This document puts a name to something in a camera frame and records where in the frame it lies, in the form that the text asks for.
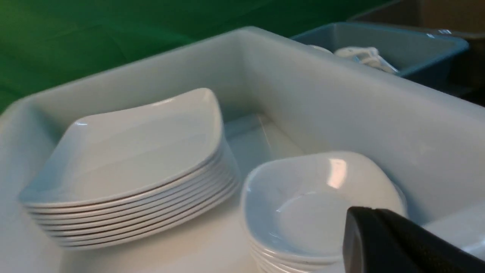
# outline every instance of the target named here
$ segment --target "green fabric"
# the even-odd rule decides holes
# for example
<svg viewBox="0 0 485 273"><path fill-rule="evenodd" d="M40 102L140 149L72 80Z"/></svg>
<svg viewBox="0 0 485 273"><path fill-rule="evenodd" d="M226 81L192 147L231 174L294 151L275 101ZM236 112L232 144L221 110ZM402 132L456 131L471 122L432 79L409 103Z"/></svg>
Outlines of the green fabric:
<svg viewBox="0 0 485 273"><path fill-rule="evenodd" d="M0 0L0 112L11 102L239 27L292 36L387 0Z"/></svg>

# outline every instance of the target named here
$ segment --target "white ceramic dish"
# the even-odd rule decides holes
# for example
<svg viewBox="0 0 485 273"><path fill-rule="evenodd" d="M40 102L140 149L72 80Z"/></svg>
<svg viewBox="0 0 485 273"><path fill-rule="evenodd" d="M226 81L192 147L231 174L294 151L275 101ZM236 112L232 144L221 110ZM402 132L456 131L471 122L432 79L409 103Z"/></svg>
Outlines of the white ceramic dish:
<svg viewBox="0 0 485 273"><path fill-rule="evenodd" d="M333 265L325 267L324 269L315 271L314 273L345 273L345 267L343 265L343 262L337 262Z"/></svg>
<svg viewBox="0 0 485 273"><path fill-rule="evenodd" d="M291 262L283 259L279 259L277 257L272 256L270 253L265 252L264 249L259 248L255 244L249 242L251 245L251 249L257 252L264 260L267 260L273 264L282 265L285 267L302 270L302 271L316 271L320 270L322 267L327 266L326 263L309 263L309 262Z"/></svg>
<svg viewBox="0 0 485 273"><path fill-rule="evenodd" d="M88 249L96 249L101 247L107 247L112 245L117 245L137 239L141 239L158 232L170 229L172 227L178 226L182 223L185 223L188 220L191 220L206 211L214 208L218 204L222 203L223 201L227 200L230 196L232 196L237 190L239 189L239 183L232 183L229 187L225 188L223 191L219 192L212 198L204 201L203 203L194 206L183 213L174 216L171 219L164 220L150 226L146 226L144 228L140 228L138 230L134 230L131 232L118 234L116 236L104 237L95 240L85 240L85 241L76 241L70 243L62 243L61 246L69 249L69 250L88 250Z"/></svg>
<svg viewBox="0 0 485 273"><path fill-rule="evenodd" d="M302 270L302 269L299 269L299 268L296 268L296 267L289 267L289 266L286 266L284 264L280 264L280 263L270 261L270 260L266 259L265 257L263 257L255 249L251 249L251 256L254 258L254 260L258 264L265 264L266 267L268 267L272 271L276 271L276 272L281 272L281 273L310 273L310 272L314 271L314 270L312 270L312 271Z"/></svg>
<svg viewBox="0 0 485 273"><path fill-rule="evenodd" d="M19 199L28 207L91 205L161 187L204 166L222 134L217 99L206 88L84 117Z"/></svg>
<svg viewBox="0 0 485 273"><path fill-rule="evenodd" d="M293 262L340 261L346 212L352 205L406 215L384 172L352 152L265 163L248 175L241 203L251 242Z"/></svg>
<svg viewBox="0 0 485 273"><path fill-rule="evenodd" d="M213 196L220 189L226 187L232 178L232 175L225 173L220 177L214 178L214 180L210 183L207 183L203 189L195 191L188 196L183 196L178 200L173 200L172 202L162 203L159 206L134 213L133 215L73 225L42 225L41 228L44 229L50 236L83 235L86 237L98 238L102 232L114 231L120 228L136 228L136 224L143 224L154 218L158 220L160 220L162 217L170 218L173 215L184 211L187 207L194 206L210 196Z"/></svg>
<svg viewBox="0 0 485 273"><path fill-rule="evenodd" d="M190 174L187 174L186 176L181 177L167 185L145 191L140 194L94 205L72 206L63 208L26 207L26 210L31 213L33 215L33 218L35 219L65 219L65 217L71 218L71 215L73 215L72 217L95 216L143 205L148 202L157 200L161 196L165 196L165 193L169 193L169 190L171 188L178 187L189 180L198 179L199 177L203 177L204 175L210 175L208 171L212 170L214 168L214 165L216 164L225 165L227 163L230 163L230 161L228 161L228 158L232 157L232 154L227 151L227 147L228 145L226 141L223 140L223 143L219 148L219 153L214 155L213 160L211 160L211 162L208 163L206 166L203 166L200 169Z"/></svg>
<svg viewBox="0 0 485 273"><path fill-rule="evenodd" d="M88 217L82 217L82 218L78 217L74 219L36 219L35 221L37 224L42 224L42 225L69 225L69 224L95 222L95 221L107 220L107 219L112 219L112 218L117 218L117 217L122 217L127 215L133 215L135 213L145 211L147 209L151 209L156 206L159 207L161 204L169 203L169 202L172 202L173 200L180 200L181 197L184 197L187 194L188 196L190 196L190 193L202 190L204 187L207 186L208 181L210 181L214 177L217 177L217 175L222 174L224 169L219 168L217 171L218 171L217 173L208 171L204 175L202 175L202 177L193 179L179 186L179 187L185 187L185 188L182 188L182 189L172 188L169 191L174 192L173 189L178 189L178 191L172 194L167 193L169 195L160 194L162 196L161 198L136 207L119 210L114 213L104 213L102 215L88 216ZM89 215L90 212L91 211L77 213L77 215L80 215L80 214Z"/></svg>

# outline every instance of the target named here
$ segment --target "white plastic bin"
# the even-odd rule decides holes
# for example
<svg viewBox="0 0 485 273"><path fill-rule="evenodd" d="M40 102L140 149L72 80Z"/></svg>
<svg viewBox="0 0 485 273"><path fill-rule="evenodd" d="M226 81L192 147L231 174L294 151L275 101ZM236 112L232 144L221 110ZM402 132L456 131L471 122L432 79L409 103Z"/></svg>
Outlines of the white plastic bin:
<svg viewBox="0 0 485 273"><path fill-rule="evenodd" d="M225 121L262 113L306 153L350 150L373 159L402 188L418 223L485 196L485 108L245 28L14 103L0 118L1 271L182 273L192 264L199 273L251 272L235 208L188 222L171 238L67 253L16 201L74 120L199 87L214 90ZM224 216L215 214L221 211ZM225 226L192 238L195 222L198 228ZM183 248L178 238L190 238L191 246Z"/></svg>

